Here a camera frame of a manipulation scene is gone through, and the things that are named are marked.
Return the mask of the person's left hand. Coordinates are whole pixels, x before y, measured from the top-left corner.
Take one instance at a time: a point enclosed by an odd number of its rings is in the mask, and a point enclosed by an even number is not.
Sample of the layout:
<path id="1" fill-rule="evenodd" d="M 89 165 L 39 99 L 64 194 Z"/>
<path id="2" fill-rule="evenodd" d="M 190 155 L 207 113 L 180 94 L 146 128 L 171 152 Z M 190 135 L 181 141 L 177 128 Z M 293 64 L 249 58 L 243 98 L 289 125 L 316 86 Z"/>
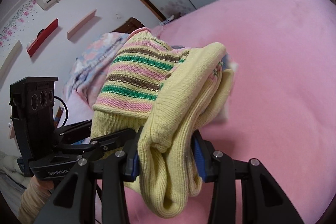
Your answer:
<path id="1" fill-rule="evenodd" d="M 42 190 L 52 190 L 54 188 L 54 183 L 52 181 L 42 181 L 35 176 L 31 179 L 30 184 Z"/>

